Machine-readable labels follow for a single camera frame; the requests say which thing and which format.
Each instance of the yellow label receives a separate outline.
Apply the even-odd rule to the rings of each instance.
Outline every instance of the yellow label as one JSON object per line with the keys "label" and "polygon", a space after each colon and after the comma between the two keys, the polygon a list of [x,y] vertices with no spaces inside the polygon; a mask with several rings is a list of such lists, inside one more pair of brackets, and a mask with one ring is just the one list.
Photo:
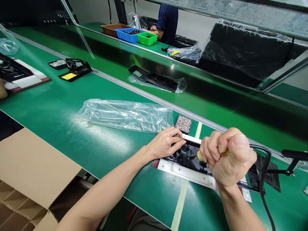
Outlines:
{"label": "yellow label", "polygon": [[179,53],[180,51],[174,51],[171,55],[175,55],[176,53]]}
{"label": "yellow label", "polygon": [[66,79],[66,80],[69,80],[69,79],[71,79],[71,78],[73,78],[73,77],[75,77],[76,75],[74,74],[74,73],[69,73],[69,74],[67,74],[67,75],[65,75],[65,76],[62,76],[61,78],[63,78],[63,79]]}

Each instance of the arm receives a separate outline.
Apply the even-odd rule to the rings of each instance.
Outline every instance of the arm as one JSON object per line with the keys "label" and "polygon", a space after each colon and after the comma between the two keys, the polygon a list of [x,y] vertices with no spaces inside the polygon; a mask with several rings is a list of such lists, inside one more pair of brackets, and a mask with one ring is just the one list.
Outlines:
{"label": "arm", "polygon": [[202,140],[200,153],[217,182],[230,230],[266,231],[237,186],[257,160],[246,136],[236,128],[214,131]]}
{"label": "arm", "polygon": [[231,231],[255,230],[266,231],[258,215],[250,207],[237,185],[218,186],[226,219]]}
{"label": "arm", "polygon": [[179,129],[160,132],[148,145],[120,164],[67,212],[56,231],[94,231],[103,217],[119,202],[138,171],[149,161],[172,155],[185,143]]}

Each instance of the plastic bin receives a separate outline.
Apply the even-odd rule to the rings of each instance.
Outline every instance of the plastic bin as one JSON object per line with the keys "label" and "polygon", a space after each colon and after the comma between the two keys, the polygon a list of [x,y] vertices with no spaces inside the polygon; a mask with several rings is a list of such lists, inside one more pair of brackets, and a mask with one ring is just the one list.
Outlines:
{"label": "plastic bin", "polygon": [[143,30],[139,30],[136,28],[128,28],[128,29],[116,29],[116,33],[118,34],[118,37],[120,39],[126,40],[128,42],[138,42],[138,34],[135,35],[129,35],[124,33],[123,31],[131,32],[132,30],[138,30],[140,33],[146,33]]}
{"label": "plastic bin", "polygon": [[149,33],[149,32],[138,34],[137,36],[138,36],[139,43],[147,45],[147,46],[150,46],[156,43],[157,38],[158,38],[157,35]]}
{"label": "plastic bin", "polygon": [[125,28],[131,28],[130,26],[126,26],[124,24],[110,24],[110,25],[104,25],[100,26],[103,29],[104,34],[108,34],[112,37],[118,38],[118,34],[116,33],[115,29],[125,29]]}

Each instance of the black cable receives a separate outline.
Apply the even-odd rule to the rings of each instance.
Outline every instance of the black cable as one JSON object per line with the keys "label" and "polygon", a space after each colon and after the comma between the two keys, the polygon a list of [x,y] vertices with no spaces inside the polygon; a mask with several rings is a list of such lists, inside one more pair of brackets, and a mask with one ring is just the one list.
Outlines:
{"label": "black cable", "polygon": [[266,204],[266,201],[265,201],[265,198],[264,198],[264,182],[265,182],[265,176],[266,176],[266,173],[267,173],[269,164],[270,164],[270,158],[271,158],[271,156],[272,156],[272,153],[271,153],[270,150],[268,150],[267,148],[261,147],[261,146],[259,146],[259,145],[253,145],[253,144],[251,144],[250,147],[251,147],[251,148],[255,148],[255,149],[262,150],[262,151],[264,151],[264,152],[266,153],[266,157],[265,157],[265,160],[264,160],[262,169],[261,169],[260,195],[261,195],[261,199],[262,199],[264,208],[265,208],[265,210],[266,210],[266,213],[267,213],[267,215],[268,215],[268,217],[269,217],[269,221],[270,221],[270,224],[271,224],[271,226],[272,226],[272,230],[273,230],[273,231],[276,231],[276,228],[275,228],[275,224],[274,224],[272,215],[270,214],[269,208],[267,207],[267,204]]}
{"label": "black cable", "polygon": [[136,12],[136,5],[135,5],[135,0],[133,0],[133,2],[134,2],[134,9],[135,9],[135,14],[137,14],[137,12]]}
{"label": "black cable", "polygon": [[111,23],[111,7],[110,7],[110,1],[108,0],[108,6],[109,6],[109,19],[110,19],[110,24]]}

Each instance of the hand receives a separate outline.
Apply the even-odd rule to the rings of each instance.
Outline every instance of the hand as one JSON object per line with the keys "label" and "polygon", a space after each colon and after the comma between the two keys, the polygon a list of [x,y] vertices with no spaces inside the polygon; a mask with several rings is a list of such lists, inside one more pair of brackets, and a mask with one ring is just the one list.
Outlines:
{"label": "hand", "polygon": [[169,127],[158,133],[158,135],[146,146],[147,151],[145,156],[147,156],[148,161],[171,156],[186,143],[182,137],[182,132],[175,127]]}
{"label": "hand", "polygon": [[210,137],[204,137],[200,153],[217,184],[224,187],[237,184],[257,161],[256,152],[237,128],[230,128],[225,133],[214,131]]}
{"label": "hand", "polygon": [[151,31],[156,31],[156,30],[157,30],[156,26],[151,26]]}

